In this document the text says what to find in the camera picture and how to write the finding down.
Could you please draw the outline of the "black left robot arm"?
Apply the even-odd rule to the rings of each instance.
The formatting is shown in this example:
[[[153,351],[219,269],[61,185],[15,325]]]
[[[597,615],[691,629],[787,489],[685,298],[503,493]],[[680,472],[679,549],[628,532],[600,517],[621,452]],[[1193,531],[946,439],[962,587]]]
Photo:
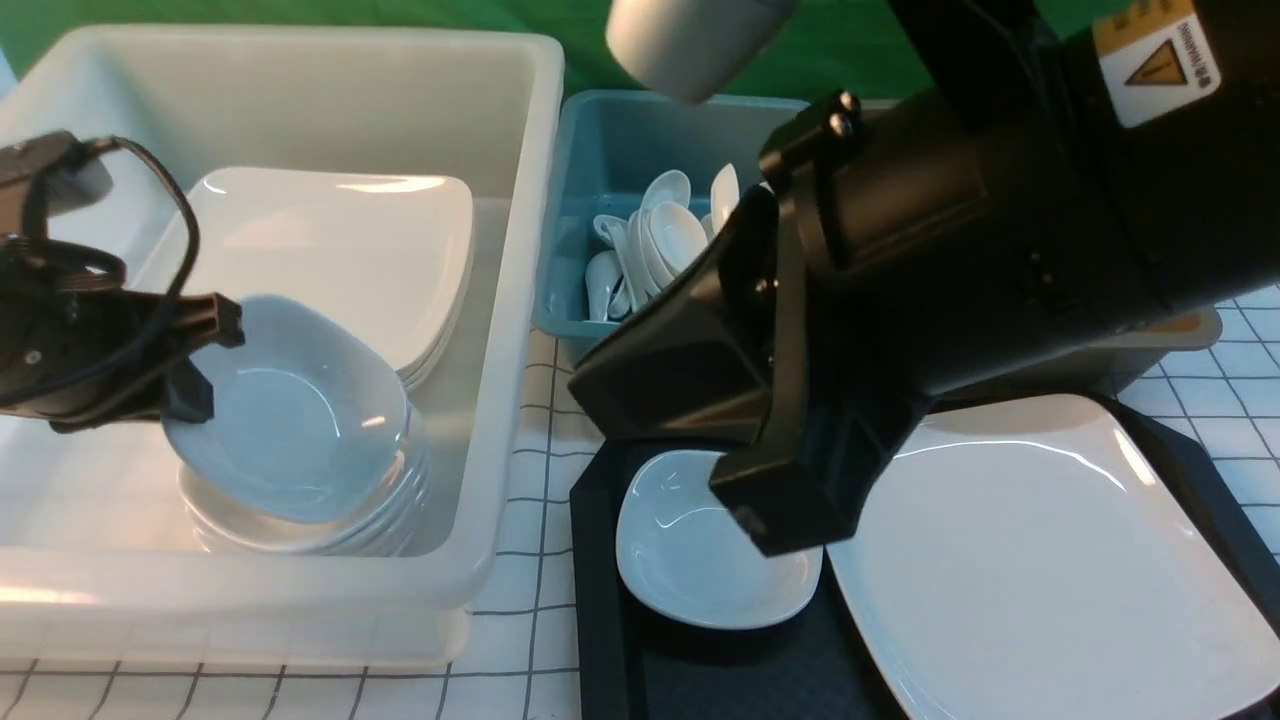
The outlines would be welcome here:
[[[125,150],[169,193],[186,250],[161,293],[128,290],[113,252],[51,238],[50,220],[105,199],[102,156]],[[242,310],[219,293],[184,295],[198,259],[193,208],[169,170],[119,136],[77,138],[60,129],[1,152],[1,406],[58,434],[116,423],[202,424],[214,388],[193,364],[210,345],[244,342]]]

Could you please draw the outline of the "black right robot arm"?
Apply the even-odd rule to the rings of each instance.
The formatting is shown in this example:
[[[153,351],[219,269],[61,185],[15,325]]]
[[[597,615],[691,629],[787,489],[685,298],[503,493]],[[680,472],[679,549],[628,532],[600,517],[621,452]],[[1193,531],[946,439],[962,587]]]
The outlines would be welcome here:
[[[1275,1],[895,1],[933,86],[769,137],[708,250],[586,354],[609,439],[724,439],[768,556],[852,537],[940,397],[1277,282]]]

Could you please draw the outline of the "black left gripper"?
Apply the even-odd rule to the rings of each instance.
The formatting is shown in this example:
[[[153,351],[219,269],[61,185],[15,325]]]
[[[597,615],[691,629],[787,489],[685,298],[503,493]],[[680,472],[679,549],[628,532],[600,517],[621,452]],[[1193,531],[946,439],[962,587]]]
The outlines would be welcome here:
[[[125,261],[104,250],[3,236],[3,414],[61,434],[119,421],[205,423],[214,389],[184,351],[244,345],[242,306],[220,293],[177,299],[184,249],[165,293],[125,287]]]

